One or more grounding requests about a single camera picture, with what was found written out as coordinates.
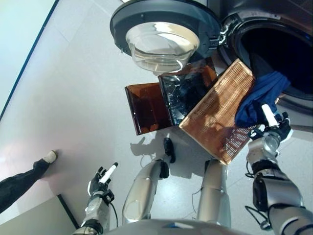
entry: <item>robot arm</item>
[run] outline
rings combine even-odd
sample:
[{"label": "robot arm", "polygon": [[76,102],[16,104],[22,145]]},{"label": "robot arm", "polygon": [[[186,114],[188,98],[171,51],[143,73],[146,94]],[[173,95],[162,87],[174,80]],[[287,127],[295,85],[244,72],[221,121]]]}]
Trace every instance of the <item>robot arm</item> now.
[{"label": "robot arm", "polygon": [[88,183],[88,194],[90,196],[86,217],[81,228],[73,235],[101,235],[109,231],[109,204],[114,200],[114,194],[109,187],[110,176],[117,167],[114,163],[109,170],[99,168],[93,179]]},{"label": "robot arm", "polygon": [[313,234],[313,214],[303,207],[298,187],[280,170],[276,159],[280,142],[291,131],[287,113],[283,116],[278,125],[250,134],[253,141],[247,161],[254,174],[253,204],[268,213],[276,235]]}]

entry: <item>black pants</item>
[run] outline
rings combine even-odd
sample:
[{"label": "black pants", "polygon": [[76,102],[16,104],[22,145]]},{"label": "black pants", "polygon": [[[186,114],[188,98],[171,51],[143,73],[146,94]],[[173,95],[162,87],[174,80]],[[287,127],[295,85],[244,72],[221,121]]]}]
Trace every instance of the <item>black pants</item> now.
[{"label": "black pants", "polygon": [[34,163],[32,170],[2,180],[0,182],[0,213],[26,193],[47,171],[49,165],[49,163],[40,159]]}]

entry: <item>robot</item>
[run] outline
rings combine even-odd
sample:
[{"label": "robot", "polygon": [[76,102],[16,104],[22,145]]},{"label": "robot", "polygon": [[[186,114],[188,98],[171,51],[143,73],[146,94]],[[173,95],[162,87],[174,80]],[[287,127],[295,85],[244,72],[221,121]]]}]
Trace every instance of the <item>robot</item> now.
[{"label": "robot", "polygon": [[[268,106],[262,106],[268,120],[264,131],[253,129],[249,137],[246,157],[254,178],[253,204],[257,211],[265,212],[268,221],[261,224],[272,228],[276,235],[312,235],[313,213],[303,206],[297,186],[278,165],[278,147],[292,134],[287,113],[274,116]],[[90,199],[84,222],[73,235],[242,235],[230,228],[229,197],[226,192],[227,167],[218,160],[205,163],[201,197],[196,220],[151,219],[150,209],[159,179],[169,176],[169,164],[175,153],[171,140],[164,139],[165,154],[141,169],[134,180],[123,207],[123,226],[109,231],[109,205],[114,194],[109,189],[110,176],[117,167],[101,167],[88,185]]]}]

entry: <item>blue clothing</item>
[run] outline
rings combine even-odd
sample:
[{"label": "blue clothing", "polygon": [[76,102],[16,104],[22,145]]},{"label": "blue clothing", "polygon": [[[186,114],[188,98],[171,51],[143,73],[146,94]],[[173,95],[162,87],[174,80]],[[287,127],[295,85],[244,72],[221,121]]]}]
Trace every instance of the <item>blue clothing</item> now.
[{"label": "blue clothing", "polygon": [[255,85],[239,106],[235,124],[250,127],[265,124],[266,118],[261,105],[266,103],[273,113],[277,111],[275,99],[290,85],[290,81],[280,72],[274,71],[256,79]]}]

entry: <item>white fingertip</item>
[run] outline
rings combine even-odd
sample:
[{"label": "white fingertip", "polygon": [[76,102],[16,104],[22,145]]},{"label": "white fingertip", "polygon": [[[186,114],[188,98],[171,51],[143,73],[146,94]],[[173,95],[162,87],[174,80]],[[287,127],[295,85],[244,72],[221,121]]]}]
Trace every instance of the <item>white fingertip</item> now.
[{"label": "white fingertip", "polygon": [[263,110],[263,113],[264,113],[264,115],[268,121],[268,126],[269,127],[278,126],[278,122],[275,119],[275,115],[272,112],[272,110],[270,109],[269,105],[268,104],[262,105],[262,110]]},{"label": "white fingertip", "polygon": [[101,183],[105,183],[106,181],[108,181],[108,179],[110,178],[110,176],[112,175],[113,171],[116,169],[116,165],[112,165],[109,170],[105,173],[105,175],[99,180],[99,182]]},{"label": "white fingertip", "polygon": [[88,193],[89,196],[91,196],[90,193],[89,193],[89,191],[90,191],[90,186],[91,186],[91,181],[89,181],[88,186],[87,186],[87,193]]}]

